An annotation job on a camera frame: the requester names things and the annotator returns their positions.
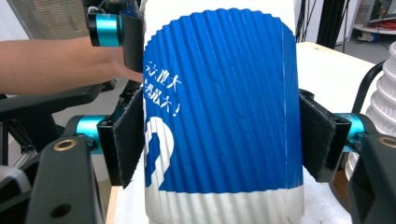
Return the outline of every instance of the blue and white cup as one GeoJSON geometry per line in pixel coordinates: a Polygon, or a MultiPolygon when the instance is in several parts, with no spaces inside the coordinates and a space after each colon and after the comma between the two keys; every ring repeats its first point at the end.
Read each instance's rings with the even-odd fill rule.
{"type": "Polygon", "coordinates": [[[145,5],[150,223],[300,222],[303,166],[292,30],[265,4],[258,10],[235,1],[167,2],[172,4],[145,5]],[[183,11],[190,7],[193,12],[183,11]],[[169,20],[172,11],[178,15],[169,20]],[[151,35],[161,15],[167,19],[151,35]]]}

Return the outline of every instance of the gray floor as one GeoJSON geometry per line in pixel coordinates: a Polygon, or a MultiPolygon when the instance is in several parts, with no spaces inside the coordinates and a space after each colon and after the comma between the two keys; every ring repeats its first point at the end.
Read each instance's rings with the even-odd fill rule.
{"type": "Polygon", "coordinates": [[[379,35],[379,40],[373,43],[358,40],[360,31],[354,31],[345,46],[337,45],[335,50],[357,57],[370,63],[380,63],[389,57],[389,46],[396,41],[396,35],[379,35]]]}

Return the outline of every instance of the human arm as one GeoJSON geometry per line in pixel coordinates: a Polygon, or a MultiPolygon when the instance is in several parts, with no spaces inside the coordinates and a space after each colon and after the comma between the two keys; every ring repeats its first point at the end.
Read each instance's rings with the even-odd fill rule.
{"type": "Polygon", "coordinates": [[[93,47],[88,36],[0,42],[0,93],[51,94],[116,77],[142,81],[123,65],[122,48],[93,47]]]}

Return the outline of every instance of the teal cylindrical joint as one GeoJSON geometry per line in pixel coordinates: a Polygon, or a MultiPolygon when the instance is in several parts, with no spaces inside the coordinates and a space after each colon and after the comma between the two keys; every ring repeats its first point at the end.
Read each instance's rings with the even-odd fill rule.
{"type": "Polygon", "coordinates": [[[96,31],[102,47],[118,47],[120,45],[119,16],[114,14],[97,14],[96,31]]]}
{"type": "Polygon", "coordinates": [[[78,122],[76,133],[84,133],[97,145],[97,149],[92,151],[92,154],[103,154],[99,132],[96,126],[104,118],[104,115],[84,116],[78,122]]]}
{"type": "MultiPolygon", "coordinates": [[[[364,131],[365,131],[364,124],[358,116],[356,116],[354,114],[348,114],[348,113],[345,113],[345,114],[340,113],[340,114],[334,114],[334,115],[339,118],[347,119],[351,122],[349,133],[346,138],[346,140],[348,142],[351,143],[351,142],[356,141],[355,136],[357,133],[364,133],[364,131]]],[[[344,152],[353,152],[352,148],[350,148],[349,146],[344,146],[343,151],[344,152]]]]}

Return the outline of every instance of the white stacked cup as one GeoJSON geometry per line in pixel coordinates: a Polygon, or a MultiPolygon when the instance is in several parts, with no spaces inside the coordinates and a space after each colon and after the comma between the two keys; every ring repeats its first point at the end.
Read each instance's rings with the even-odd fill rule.
{"type": "MultiPolygon", "coordinates": [[[[366,115],[379,133],[396,136],[396,42],[389,47],[390,57],[384,62],[384,75],[376,82],[366,115]]],[[[349,153],[346,177],[349,179],[359,156],[349,153]]]]}

